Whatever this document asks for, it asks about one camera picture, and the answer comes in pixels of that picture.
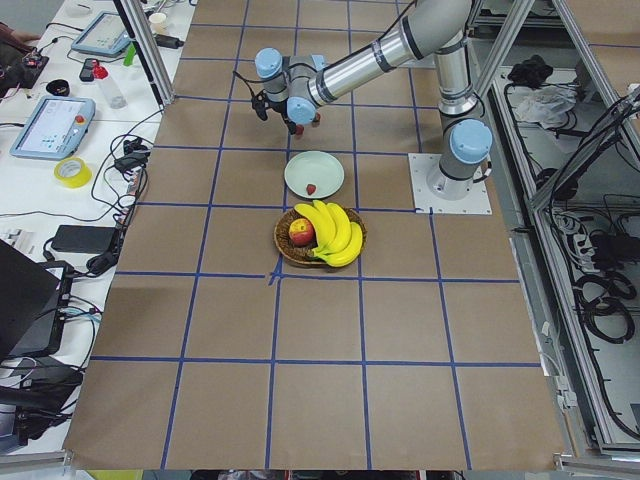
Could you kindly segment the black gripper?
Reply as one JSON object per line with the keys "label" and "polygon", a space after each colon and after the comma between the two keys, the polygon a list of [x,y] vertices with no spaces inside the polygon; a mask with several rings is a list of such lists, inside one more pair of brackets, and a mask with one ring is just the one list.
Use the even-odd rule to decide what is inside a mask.
{"label": "black gripper", "polygon": [[[257,94],[251,94],[251,106],[258,118],[262,121],[268,119],[267,111],[269,109],[277,112],[281,115],[287,130],[290,134],[296,133],[296,123],[289,119],[287,114],[287,105],[285,101],[270,100],[266,95],[266,91],[262,90]],[[319,126],[321,122],[321,115],[316,113],[312,120],[312,126]]]}

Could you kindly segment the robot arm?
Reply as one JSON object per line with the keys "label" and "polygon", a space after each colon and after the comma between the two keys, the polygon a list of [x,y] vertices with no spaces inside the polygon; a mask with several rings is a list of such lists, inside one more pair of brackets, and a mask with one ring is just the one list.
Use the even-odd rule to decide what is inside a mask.
{"label": "robot arm", "polygon": [[252,93],[252,108],[261,120],[273,110],[290,134],[298,134],[319,121],[320,107],[408,62],[433,56],[444,151],[426,181],[438,197],[461,200],[479,182],[476,171],[493,143],[469,73],[466,24],[471,10],[469,1],[417,1],[381,36],[333,64],[319,54],[284,56],[264,48],[254,60],[262,89]]}

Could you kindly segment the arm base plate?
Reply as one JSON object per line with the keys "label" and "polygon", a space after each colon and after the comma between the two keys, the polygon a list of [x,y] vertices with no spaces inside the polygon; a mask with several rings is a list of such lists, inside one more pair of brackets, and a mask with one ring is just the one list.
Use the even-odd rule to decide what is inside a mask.
{"label": "arm base plate", "polygon": [[414,210],[421,214],[491,215],[484,172],[478,166],[471,179],[452,180],[440,170],[440,154],[408,155]]}

